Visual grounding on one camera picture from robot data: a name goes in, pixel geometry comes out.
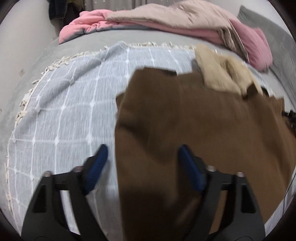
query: blue gripper pad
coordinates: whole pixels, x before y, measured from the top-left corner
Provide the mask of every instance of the blue gripper pad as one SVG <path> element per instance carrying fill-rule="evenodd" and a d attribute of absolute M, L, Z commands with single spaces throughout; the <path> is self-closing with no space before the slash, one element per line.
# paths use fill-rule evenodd
<path fill-rule="evenodd" d="M 89 170 L 87 170 L 88 172 L 84 181 L 83 190 L 85 195 L 94 190 L 96 183 L 100 178 L 101 172 L 108 158 L 108 147 L 102 144 L 94 158 L 93 164 Z"/>
<path fill-rule="evenodd" d="M 178 151 L 181 162 L 194 190 L 203 192 L 207 185 L 207 170 L 200 157 L 194 156 L 188 146 L 182 145 Z"/>

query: gray curtain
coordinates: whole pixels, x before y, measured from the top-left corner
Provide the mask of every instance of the gray curtain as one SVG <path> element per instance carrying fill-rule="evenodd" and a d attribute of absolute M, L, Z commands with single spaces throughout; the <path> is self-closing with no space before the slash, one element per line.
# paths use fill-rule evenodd
<path fill-rule="evenodd" d="M 179 1 L 180 0 L 84 0 L 84 8 L 86 11 L 92 11 L 95 9 L 110 9 L 112 11 L 117 11 L 124 9 L 129 10 L 149 3 L 169 6 Z"/>

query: brown coat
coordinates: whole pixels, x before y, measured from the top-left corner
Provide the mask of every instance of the brown coat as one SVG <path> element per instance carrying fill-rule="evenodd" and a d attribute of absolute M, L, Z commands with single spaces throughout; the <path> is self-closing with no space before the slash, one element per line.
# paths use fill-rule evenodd
<path fill-rule="evenodd" d="M 283 199 L 296 163 L 296 140 L 281 116 L 283 99 L 259 95 L 254 86 L 242 98 L 204 87 L 198 72 L 175 76 L 145 68 L 134 73 L 117 104 L 125 240 L 177 241 L 190 227 L 200 196 L 178 164 L 182 144 L 221 172 L 243 171 L 265 222 Z"/>

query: blue rubber fingertip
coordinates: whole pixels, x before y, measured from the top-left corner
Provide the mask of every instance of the blue rubber fingertip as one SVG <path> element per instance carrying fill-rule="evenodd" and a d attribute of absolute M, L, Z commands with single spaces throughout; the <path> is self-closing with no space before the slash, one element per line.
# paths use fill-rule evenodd
<path fill-rule="evenodd" d="M 182 146 L 178 151 L 178 159 L 181 162 L 194 190 L 203 192 L 206 188 L 206 179 L 197 168 L 193 157 L 188 150 Z"/>
<path fill-rule="evenodd" d="M 105 163 L 108 158 L 108 147 L 104 144 L 100 147 L 100 152 L 97 155 L 96 160 L 94 161 L 94 164 L 90 168 L 84 183 L 84 191 L 86 195 L 94 190 L 96 183 L 98 179 L 100 178 L 100 175 L 102 173 L 102 170 L 105 166 Z"/>

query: fluffy beige cloth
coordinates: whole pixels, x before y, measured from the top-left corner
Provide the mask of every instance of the fluffy beige cloth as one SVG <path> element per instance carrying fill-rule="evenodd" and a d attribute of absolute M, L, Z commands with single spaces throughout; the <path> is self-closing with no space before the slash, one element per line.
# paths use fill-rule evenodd
<path fill-rule="evenodd" d="M 254 83 L 262 94 L 252 72 L 235 57 L 218 55 L 203 44 L 196 46 L 195 57 L 207 87 L 245 95 L 247 88 Z"/>

